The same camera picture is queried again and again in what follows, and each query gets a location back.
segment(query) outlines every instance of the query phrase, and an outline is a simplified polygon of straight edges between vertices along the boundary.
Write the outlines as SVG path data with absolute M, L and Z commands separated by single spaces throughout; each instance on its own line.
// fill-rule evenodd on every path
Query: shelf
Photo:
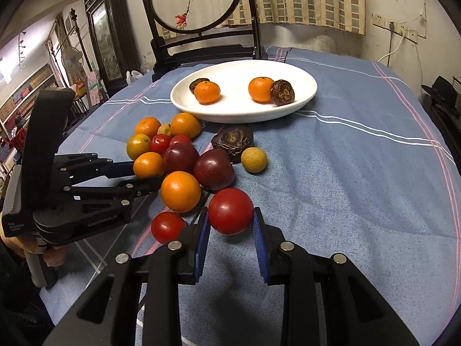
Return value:
M 29 80 L 31 80 L 31 79 L 34 77 L 34 75 L 35 75 L 36 73 L 38 73 L 40 70 L 42 70 L 42 69 L 43 69 L 44 67 L 46 67 L 47 65 L 49 66 L 48 63 L 46 63 L 46 64 L 40 66 L 37 70 L 35 70 L 35 71 L 32 73 L 31 76 L 29 76 L 29 78 L 27 78 L 24 82 L 22 82 L 19 86 L 17 86 L 17 87 L 15 88 L 15 90 L 14 90 L 13 92 L 10 93 L 10 96 L 0 105 L 0 108 L 3 107 L 3 105 L 6 103 L 6 101 L 8 101 L 8 99 L 9 99 L 11 96 L 13 96 L 21 87 L 23 87 L 24 84 L 26 84 Z
M 6 117 L 6 119 L 5 119 L 3 122 L 5 123 L 6 121 L 8 121 L 8 120 L 11 118 L 11 116 L 13 116 L 14 113 L 18 110 L 18 108 L 19 108 L 19 107 L 20 107 L 30 96 L 32 96 L 32 94 L 34 94 L 36 91 L 38 91 L 38 90 L 40 89 L 40 87 L 43 86 L 43 84 L 45 84 L 45 83 L 46 83 L 48 80 L 50 80 L 52 77 L 54 77 L 54 74 L 48 76 L 42 83 L 40 83 L 37 87 L 35 87 L 32 91 L 30 91 L 30 92 L 27 94 L 27 96 L 26 96 L 24 99 L 22 99 L 21 102 L 20 102 L 18 105 L 16 105 L 16 106 L 14 107 L 13 111 L 8 115 L 8 117 Z

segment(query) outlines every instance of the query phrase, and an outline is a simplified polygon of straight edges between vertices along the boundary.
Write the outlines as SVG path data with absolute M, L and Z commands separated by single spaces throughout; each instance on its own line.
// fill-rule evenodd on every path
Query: checkered curtain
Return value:
M 298 23 L 332 27 L 365 35 L 365 0 L 256 0 L 260 23 Z M 178 34 L 160 26 L 165 39 Z M 251 24 L 248 0 L 240 0 L 222 26 Z

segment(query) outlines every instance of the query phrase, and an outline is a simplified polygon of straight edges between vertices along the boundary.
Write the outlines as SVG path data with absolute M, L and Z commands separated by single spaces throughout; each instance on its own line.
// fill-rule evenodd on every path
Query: red tomato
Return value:
M 152 220 L 150 231 L 154 238 L 164 245 L 177 239 L 181 229 L 186 226 L 187 223 L 176 213 L 162 212 Z
M 170 146 L 170 140 L 171 138 L 166 134 L 157 134 L 152 138 L 152 142 L 150 143 L 150 150 L 163 156 L 165 151 Z
M 192 141 L 187 135 L 176 135 L 171 138 L 170 140 L 170 146 L 175 143 L 188 143 L 192 144 Z
M 221 234 L 234 235 L 250 226 L 253 212 L 253 202 L 242 190 L 224 189 L 211 199 L 208 220 Z

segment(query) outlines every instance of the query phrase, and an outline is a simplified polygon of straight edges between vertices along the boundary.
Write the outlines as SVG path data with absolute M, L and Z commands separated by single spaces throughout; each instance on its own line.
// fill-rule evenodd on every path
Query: electrical socket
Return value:
M 407 31 L 408 31 L 408 28 L 407 28 L 405 25 L 401 24 L 401 23 L 395 23 L 395 22 L 393 22 L 393 23 L 394 23 L 394 29 L 391 30 L 391 28 L 390 28 L 390 22 L 389 22 L 389 27 L 388 27 L 388 29 L 389 29 L 390 31 L 395 32 L 397 35 L 406 36 L 406 33 L 407 33 Z
M 405 37 L 408 40 L 413 41 L 414 43 L 418 44 L 418 32 L 412 29 L 411 27 L 408 28 Z
M 381 27 L 383 29 L 388 28 L 388 26 L 386 25 L 387 19 L 386 19 L 386 17 L 384 15 L 378 14 L 378 13 L 373 13 L 372 18 L 373 18 L 373 25 Z

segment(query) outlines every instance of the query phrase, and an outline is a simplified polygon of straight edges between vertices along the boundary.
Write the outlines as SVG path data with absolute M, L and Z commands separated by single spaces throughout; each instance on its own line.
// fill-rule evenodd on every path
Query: black hat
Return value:
M 426 91 L 438 104 L 446 107 L 448 110 L 456 109 L 456 99 L 458 93 L 455 88 L 443 77 L 438 77 L 432 87 L 422 85 Z

